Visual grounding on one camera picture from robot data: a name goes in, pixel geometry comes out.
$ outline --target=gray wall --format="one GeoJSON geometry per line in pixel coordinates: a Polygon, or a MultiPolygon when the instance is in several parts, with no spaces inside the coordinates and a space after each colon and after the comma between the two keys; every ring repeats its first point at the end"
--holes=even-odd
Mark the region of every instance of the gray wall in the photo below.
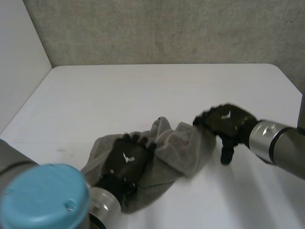
{"type": "Polygon", "coordinates": [[[305,93],[304,0],[24,0],[52,66],[272,63],[305,93]]]}

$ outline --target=black ring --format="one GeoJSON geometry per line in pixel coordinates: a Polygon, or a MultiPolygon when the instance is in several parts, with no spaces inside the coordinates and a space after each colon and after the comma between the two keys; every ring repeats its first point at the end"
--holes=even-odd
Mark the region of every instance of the black ring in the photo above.
{"type": "Polygon", "coordinates": [[[282,129],[281,131],[279,131],[277,133],[277,135],[272,139],[271,143],[270,143],[270,146],[269,146],[269,158],[270,160],[275,164],[275,160],[274,160],[274,157],[273,157],[273,151],[275,149],[275,144],[277,142],[277,140],[280,138],[280,136],[286,132],[287,130],[290,130],[292,129],[291,127],[286,127],[284,129],[282,129]]]}
{"type": "Polygon", "coordinates": [[[106,229],[105,225],[93,214],[90,215],[90,221],[94,223],[99,229],[106,229]]]}

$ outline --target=silver metal joint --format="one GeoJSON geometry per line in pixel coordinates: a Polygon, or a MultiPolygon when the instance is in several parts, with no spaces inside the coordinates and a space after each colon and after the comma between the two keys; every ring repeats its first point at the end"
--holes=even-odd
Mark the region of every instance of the silver metal joint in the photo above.
{"type": "Polygon", "coordinates": [[[114,229],[121,214],[121,205],[109,191],[100,187],[90,188],[91,204],[89,213],[103,223],[107,229],[114,229]]]}
{"type": "Polygon", "coordinates": [[[277,134],[288,126],[271,121],[261,121],[250,134],[249,147],[258,157],[273,163],[269,156],[269,147],[277,134]]]}

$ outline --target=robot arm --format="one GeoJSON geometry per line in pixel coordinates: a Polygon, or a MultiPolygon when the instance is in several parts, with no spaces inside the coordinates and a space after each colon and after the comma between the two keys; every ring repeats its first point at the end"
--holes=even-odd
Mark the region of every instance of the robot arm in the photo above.
{"type": "Polygon", "coordinates": [[[77,169],[39,166],[0,140],[0,229],[117,228],[124,198],[136,191],[153,158],[156,145],[147,141],[138,135],[117,139],[90,187],[77,169]]]}
{"type": "Polygon", "coordinates": [[[245,144],[266,163],[305,179],[305,135],[303,129],[256,118],[243,109],[226,104],[195,118],[193,125],[207,127],[223,141],[221,163],[231,162],[234,147],[245,144]]]}

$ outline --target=blue cap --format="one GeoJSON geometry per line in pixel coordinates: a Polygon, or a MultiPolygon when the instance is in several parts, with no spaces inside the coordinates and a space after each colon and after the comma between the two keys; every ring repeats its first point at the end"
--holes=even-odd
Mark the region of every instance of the blue cap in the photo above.
{"type": "Polygon", "coordinates": [[[4,190],[0,208],[4,229],[75,229],[88,214],[89,191],[76,168],[31,168],[4,190]]]}

